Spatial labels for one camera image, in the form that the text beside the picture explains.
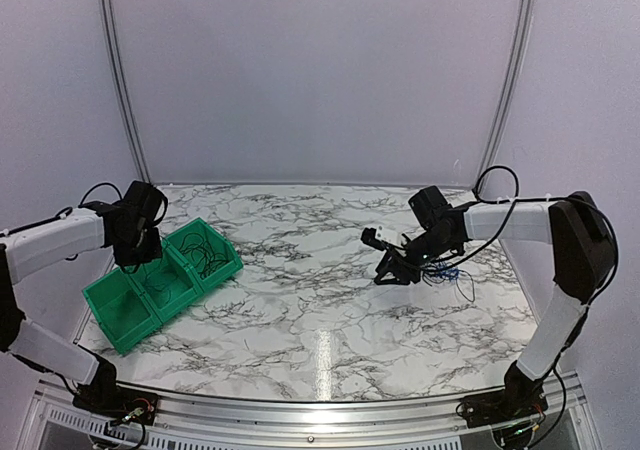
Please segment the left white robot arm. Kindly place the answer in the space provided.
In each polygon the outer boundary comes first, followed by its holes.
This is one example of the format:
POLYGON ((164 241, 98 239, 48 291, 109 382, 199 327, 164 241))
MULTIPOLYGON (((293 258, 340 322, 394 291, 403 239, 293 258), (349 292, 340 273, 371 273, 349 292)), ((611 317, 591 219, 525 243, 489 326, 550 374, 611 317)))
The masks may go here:
POLYGON ((113 252, 119 267, 139 268, 162 256, 158 225, 168 209, 164 193, 134 181, 113 203, 82 201, 53 217, 1 232, 1 351, 45 372, 88 386, 86 396, 106 415, 125 408, 126 393, 109 375, 113 366, 43 327, 18 307, 14 286, 76 255, 113 252))

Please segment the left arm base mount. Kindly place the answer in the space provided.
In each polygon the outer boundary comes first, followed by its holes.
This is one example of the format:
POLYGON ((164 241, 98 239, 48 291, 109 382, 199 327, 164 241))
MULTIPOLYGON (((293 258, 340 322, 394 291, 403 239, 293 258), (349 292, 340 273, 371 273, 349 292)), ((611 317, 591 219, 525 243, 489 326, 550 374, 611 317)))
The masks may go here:
POLYGON ((117 422, 124 422, 124 418, 131 415, 133 422, 145 426, 154 423, 158 403, 158 394, 127 387, 118 387, 115 395, 106 403, 98 403, 86 395, 75 396, 72 400, 73 406, 81 410, 109 417, 117 422))

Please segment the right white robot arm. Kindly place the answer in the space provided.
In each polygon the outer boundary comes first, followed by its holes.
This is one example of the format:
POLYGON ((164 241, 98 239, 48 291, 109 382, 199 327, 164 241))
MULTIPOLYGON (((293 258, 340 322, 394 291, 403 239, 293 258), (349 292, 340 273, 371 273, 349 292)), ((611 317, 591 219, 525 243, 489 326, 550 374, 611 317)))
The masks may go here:
POLYGON ((470 260, 465 246, 488 247, 498 239, 544 243, 551 247, 554 276, 551 301, 531 340, 504 376, 499 392, 466 399, 475 414, 487 410, 515 418, 535 404, 554 370, 588 318, 594 301, 612 283, 619 247, 608 217, 586 191, 561 197, 485 200, 452 205, 436 186, 410 200, 423 231, 415 238, 366 228, 362 242, 383 254, 376 268, 378 285, 410 285, 470 260))

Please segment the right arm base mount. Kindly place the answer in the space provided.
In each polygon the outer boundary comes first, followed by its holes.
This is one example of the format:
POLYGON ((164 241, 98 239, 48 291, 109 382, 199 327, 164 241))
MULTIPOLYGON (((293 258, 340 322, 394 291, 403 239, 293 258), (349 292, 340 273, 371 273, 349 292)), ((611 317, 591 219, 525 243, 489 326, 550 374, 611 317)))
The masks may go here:
POLYGON ((467 395, 455 409, 468 428, 496 425, 529 416, 541 415, 548 409, 544 394, 535 395, 521 402, 510 402, 503 390, 467 395))

